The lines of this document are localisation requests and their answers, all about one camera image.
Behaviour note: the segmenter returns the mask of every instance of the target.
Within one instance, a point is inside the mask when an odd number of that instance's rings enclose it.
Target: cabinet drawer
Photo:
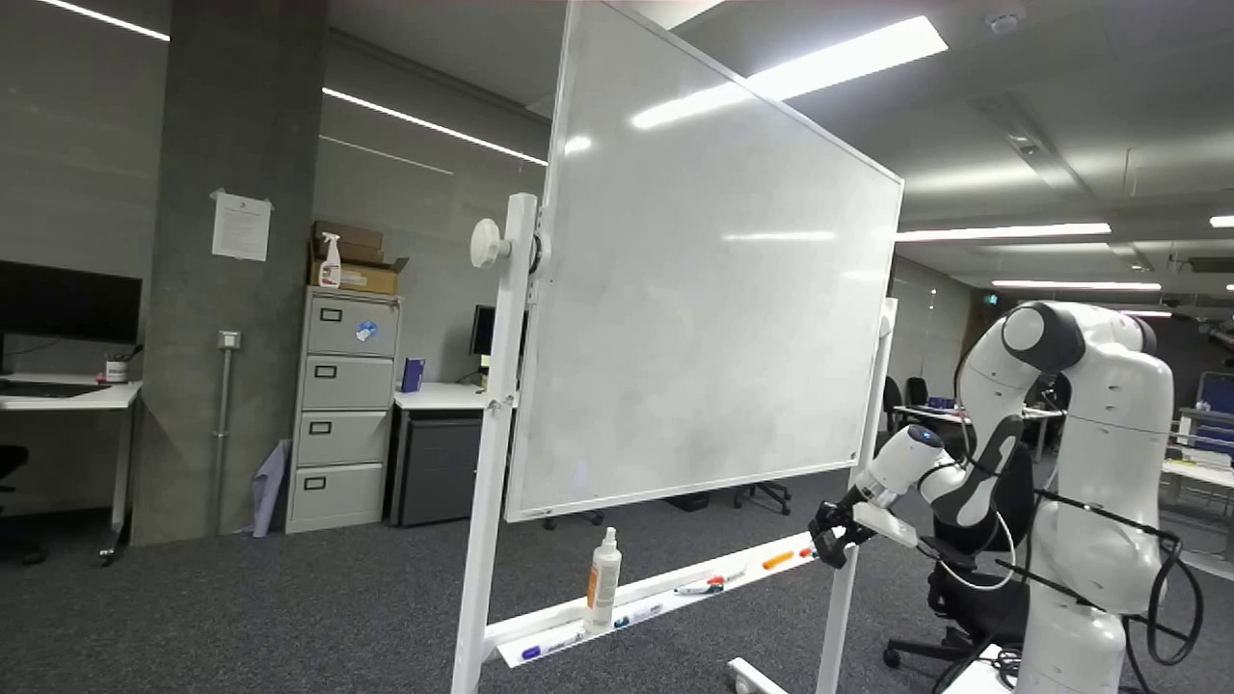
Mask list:
[[[305,359],[300,407],[386,411],[391,402],[394,359]]]
[[[396,313],[375,299],[313,295],[305,317],[305,349],[394,353]]]
[[[381,461],[391,448],[391,411],[300,411],[298,466]]]
[[[381,520],[386,466],[318,466],[295,471],[286,528],[353,528]]]

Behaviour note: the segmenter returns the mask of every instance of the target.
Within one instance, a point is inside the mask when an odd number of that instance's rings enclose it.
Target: whiteboard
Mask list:
[[[731,108],[660,128],[699,87]],[[570,0],[504,520],[858,455],[904,179],[603,0]]]

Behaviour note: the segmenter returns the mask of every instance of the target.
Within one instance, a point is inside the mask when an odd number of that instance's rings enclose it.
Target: filing cabinet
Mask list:
[[[396,299],[309,289],[286,530],[381,520]]]

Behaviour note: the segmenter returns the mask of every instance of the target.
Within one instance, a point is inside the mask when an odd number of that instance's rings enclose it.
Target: shelf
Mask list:
[[[561,652],[606,640],[614,631],[639,627],[665,611],[679,611],[723,592],[767,582],[774,574],[792,574],[816,564],[810,530],[783,537],[773,542],[755,542],[733,553],[718,553],[672,574],[654,574],[616,589],[614,627],[588,627],[588,604],[565,600],[552,607],[535,607],[515,622],[497,622],[488,627],[492,652],[504,658],[504,665],[528,665],[552,658]]]

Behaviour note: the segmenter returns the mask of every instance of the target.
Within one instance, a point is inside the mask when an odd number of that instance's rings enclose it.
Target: ceiling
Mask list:
[[[970,284],[1157,277],[1181,299],[1229,295],[1234,230],[1206,226],[1234,212],[1229,0],[726,0],[679,34],[754,73],[907,15],[951,54],[794,99],[911,179],[904,226],[1112,221],[1119,244],[907,258]],[[335,0],[335,27],[552,111],[565,0]]]

